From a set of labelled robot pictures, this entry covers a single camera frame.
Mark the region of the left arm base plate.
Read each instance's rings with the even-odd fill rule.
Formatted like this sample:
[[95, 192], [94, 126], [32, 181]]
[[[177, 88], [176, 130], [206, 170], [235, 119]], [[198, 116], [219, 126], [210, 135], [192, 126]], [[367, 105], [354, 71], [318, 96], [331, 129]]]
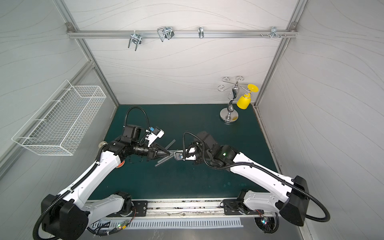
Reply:
[[108, 215], [109, 218], [117, 218], [117, 217], [133, 217], [136, 214], [136, 217], [145, 217], [147, 214], [148, 201], [131, 201], [128, 210], [122, 210], [118, 213], [112, 213]]

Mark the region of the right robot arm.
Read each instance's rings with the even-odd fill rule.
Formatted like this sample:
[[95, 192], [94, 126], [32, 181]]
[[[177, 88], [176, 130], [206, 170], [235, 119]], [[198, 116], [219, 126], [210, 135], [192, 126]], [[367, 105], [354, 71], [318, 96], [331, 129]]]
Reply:
[[328, 209], [309, 193], [304, 178], [278, 174], [239, 150], [220, 145], [205, 131], [198, 135], [184, 132], [182, 143], [182, 150], [175, 153], [177, 161], [192, 161], [194, 164], [205, 164], [213, 170], [227, 170], [267, 190], [266, 194], [250, 190], [241, 193], [240, 205], [244, 210], [273, 212], [299, 227], [304, 225], [306, 219], [320, 223], [331, 219]]

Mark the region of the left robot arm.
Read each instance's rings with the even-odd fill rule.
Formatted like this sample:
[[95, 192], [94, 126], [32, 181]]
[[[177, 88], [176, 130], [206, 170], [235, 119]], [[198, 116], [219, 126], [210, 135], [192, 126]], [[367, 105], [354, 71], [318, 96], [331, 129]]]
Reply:
[[76, 240], [90, 225], [112, 214], [135, 217], [137, 207], [130, 194], [118, 191], [109, 197], [87, 204], [99, 184], [114, 170], [124, 165], [127, 157], [142, 156], [148, 160], [168, 157], [171, 153], [155, 141], [164, 135], [153, 128], [146, 118], [147, 129], [129, 125], [125, 118], [123, 133], [103, 144], [94, 163], [72, 184], [57, 195], [47, 195], [41, 203], [41, 215], [33, 228], [33, 239], [40, 240], [39, 230], [52, 235], [53, 240]]

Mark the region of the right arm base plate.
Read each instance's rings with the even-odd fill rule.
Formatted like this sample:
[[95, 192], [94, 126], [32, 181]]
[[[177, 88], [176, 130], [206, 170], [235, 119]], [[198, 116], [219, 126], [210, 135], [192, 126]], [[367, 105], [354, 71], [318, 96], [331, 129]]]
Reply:
[[251, 210], [242, 201], [235, 199], [224, 199], [220, 203], [226, 216], [232, 215], [263, 215], [264, 210]]

